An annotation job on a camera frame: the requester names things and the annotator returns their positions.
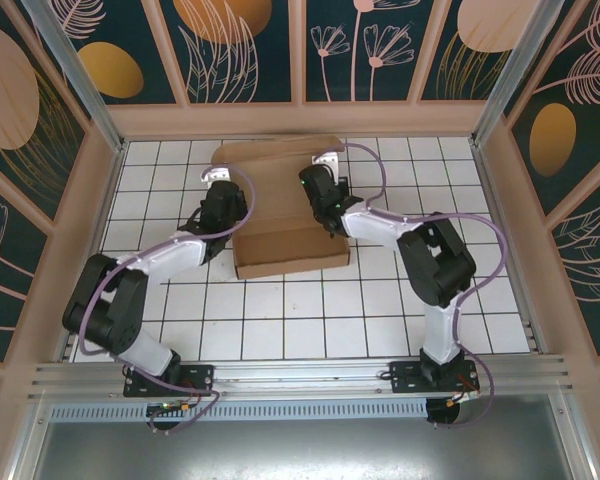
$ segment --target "decorative wallpaper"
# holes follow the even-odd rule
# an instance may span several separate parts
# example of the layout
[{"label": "decorative wallpaper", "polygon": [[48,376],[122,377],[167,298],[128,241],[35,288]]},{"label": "decorative wallpaper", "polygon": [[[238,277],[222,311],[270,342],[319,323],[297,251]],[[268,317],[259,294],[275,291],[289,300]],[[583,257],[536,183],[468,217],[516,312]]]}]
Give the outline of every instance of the decorative wallpaper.
[{"label": "decorative wallpaper", "polygon": [[191,103],[290,102],[287,0],[161,0]]},{"label": "decorative wallpaper", "polygon": [[452,0],[422,100],[486,100],[538,0]]},{"label": "decorative wallpaper", "polygon": [[0,8],[0,171],[54,218],[84,131]]},{"label": "decorative wallpaper", "polygon": [[140,1],[48,1],[105,103],[175,102]]},{"label": "decorative wallpaper", "polygon": [[574,2],[575,2],[575,0],[564,0],[564,3],[562,4],[562,8],[560,9],[560,13],[558,14],[556,21],[553,22],[553,24],[551,25],[551,27],[550,27],[551,29],[549,30],[549,33],[547,33],[547,36],[544,38],[544,41],[542,42],[542,45],[538,49],[535,59],[533,60],[533,62],[531,62],[531,65],[527,69],[525,76],[522,78],[522,80],[518,84],[518,88],[516,88],[516,90],[513,92],[511,99],[509,99],[509,103],[507,103],[507,105],[504,107],[504,114],[507,117],[511,113],[511,110],[513,109],[515,104],[518,102],[518,99],[520,98],[522,91],[526,88],[529,77],[531,77],[532,73],[535,72],[536,69],[538,68],[538,64],[542,60],[542,57],[544,57],[544,54],[547,52],[547,48],[549,48],[549,45],[551,45],[553,38],[556,36],[556,33],[558,33],[558,30],[560,30],[560,27],[562,26],[562,22],[564,22],[564,19],[567,16],[567,14],[569,13],[569,10],[571,10],[571,7],[573,7]]},{"label": "decorative wallpaper", "polygon": [[512,132],[545,213],[600,162],[600,0],[587,6]]},{"label": "decorative wallpaper", "polygon": [[600,355],[600,186],[553,230],[553,238]]},{"label": "decorative wallpaper", "polygon": [[27,299],[47,237],[0,196],[0,362]]},{"label": "decorative wallpaper", "polygon": [[307,102],[406,100],[433,0],[307,0]]},{"label": "decorative wallpaper", "polygon": [[33,25],[33,22],[31,21],[31,18],[29,17],[27,10],[24,8],[24,5],[22,5],[22,1],[21,0],[14,0],[14,1],[15,1],[16,6],[20,9],[20,13],[22,13],[22,16],[24,17],[24,19],[27,21],[27,23],[29,23],[29,27],[31,27],[31,29],[35,33],[36,37],[38,38],[38,43],[40,43],[42,45],[42,48],[44,48],[44,50],[46,51],[47,56],[49,57],[49,59],[51,60],[53,65],[56,67],[56,70],[62,75],[65,85],[67,85],[67,87],[69,87],[69,90],[71,90],[71,94],[73,95],[73,98],[75,98],[76,101],[78,102],[78,105],[80,105],[80,109],[85,114],[87,119],[91,120],[91,114],[89,113],[89,110],[87,110],[87,108],[84,106],[84,103],[82,103],[82,99],[80,98],[80,96],[78,95],[76,90],[73,88],[73,85],[71,85],[71,83],[67,80],[67,77],[64,75],[64,72],[62,71],[62,67],[60,67],[60,64],[58,63],[56,58],[53,56],[53,53],[51,53],[51,50],[49,50],[49,47],[47,47],[46,42],[40,37],[40,33]]}]

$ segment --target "white tile floor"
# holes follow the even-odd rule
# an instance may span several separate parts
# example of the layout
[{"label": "white tile floor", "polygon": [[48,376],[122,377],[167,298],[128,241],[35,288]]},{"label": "white tile floor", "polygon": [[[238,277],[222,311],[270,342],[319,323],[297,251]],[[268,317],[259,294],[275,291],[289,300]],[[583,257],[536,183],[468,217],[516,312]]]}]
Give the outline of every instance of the white tile floor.
[{"label": "white tile floor", "polygon": [[[378,206],[413,215],[438,210],[490,218],[467,139],[349,140],[386,161],[389,187]],[[132,143],[103,251],[117,256],[167,239],[204,198],[200,173],[221,143]],[[353,194],[376,193],[380,175],[368,153],[349,149],[341,160]],[[493,232],[472,221],[455,225],[476,259],[476,276],[486,276],[499,259]],[[210,265],[151,287],[144,328],[185,361],[417,355],[424,339],[422,302],[402,261],[386,248],[351,244],[347,267],[247,282],[236,279],[232,252],[225,250]],[[478,353],[529,352],[506,274],[465,304],[460,333]],[[72,358],[85,360],[79,352]]]}]

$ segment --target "cardboard box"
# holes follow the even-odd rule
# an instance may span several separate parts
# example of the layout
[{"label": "cardboard box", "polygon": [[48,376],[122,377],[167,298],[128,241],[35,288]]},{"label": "cardboard box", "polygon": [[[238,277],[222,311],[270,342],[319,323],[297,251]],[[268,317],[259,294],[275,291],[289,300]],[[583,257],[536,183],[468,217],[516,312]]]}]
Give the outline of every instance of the cardboard box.
[{"label": "cardboard box", "polygon": [[[313,218],[298,173],[312,155],[341,145],[332,135],[230,143],[218,148],[211,163],[235,164],[251,177],[256,189],[253,216],[233,235],[233,256],[239,279],[305,272],[349,264],[349,242],[331,238]],[[231,175],[251,192],[236,174]]]}]

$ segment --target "black mounting bracket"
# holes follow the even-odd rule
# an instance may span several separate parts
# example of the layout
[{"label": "black mounting bracket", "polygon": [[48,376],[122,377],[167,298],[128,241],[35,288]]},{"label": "black mounting bracket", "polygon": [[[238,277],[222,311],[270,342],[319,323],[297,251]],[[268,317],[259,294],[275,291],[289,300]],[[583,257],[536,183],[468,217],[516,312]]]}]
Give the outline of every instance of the black mounting bracket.
[{"label": "black mounting bracket", "polygon": [[[181,365],[178,386],[198,390],[211,390],[213,388],[214,370],[213,365]],[[191,396],[184,392],[160,387],[130,368],[127,368],[125,373],[122,394],[125,398],[188,398]]]},{"label": "black mounting bracket", "polygon": [[386,380],[391,381],[393,393],[449,393],[461,392],[467,389],[464,381],[480,390],[480,382],[476,372],[476,365],[472,360],[454,362],[452,368],[445,371],[437,385],[434,385],[422,371],[422,361],[413,360],[405,362],[391,362]]}]

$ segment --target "robotic arm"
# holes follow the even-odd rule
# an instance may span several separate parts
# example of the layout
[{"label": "robotic arm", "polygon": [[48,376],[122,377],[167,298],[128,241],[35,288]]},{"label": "robotic arm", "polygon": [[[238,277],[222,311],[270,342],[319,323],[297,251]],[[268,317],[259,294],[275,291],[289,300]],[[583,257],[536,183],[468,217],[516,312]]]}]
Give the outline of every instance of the robotic arm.
[{"label": "robotic arm", "polygon": [[[226,169],[212,170],[207,179],[209,190],[205,200],[171,237],[174,242],[125,268],[107,285],[105,291],[112,293],[113,298],[97,301],[85,333],[86,340],[173,385],[181,380],[180,356],[141,330],[147,286],[209,262],[230,239],[226,235],[200,240],[192,239],[190,234],[224,232],[247,214],[244,193],[230,181]],[[96,254],[89,258],[63,315],[62,323],[67,330],[79,332],[96,287],[117,265],[132,256],[114,259]]]},{"label": "robotic arm", "polygon": [[314,217],[332,236],[370,240],[400,254],[409,282],[424,303],[420,371],[432,387],[439,387],[455,377],[456,365],[464,361],[453,339],[453,315],[476,264],[449,220],[398,221],[370,211],[363,199],[349,195],[346,178],[336,180],[337,158],[335,152],[327,153],[300,172]]}]

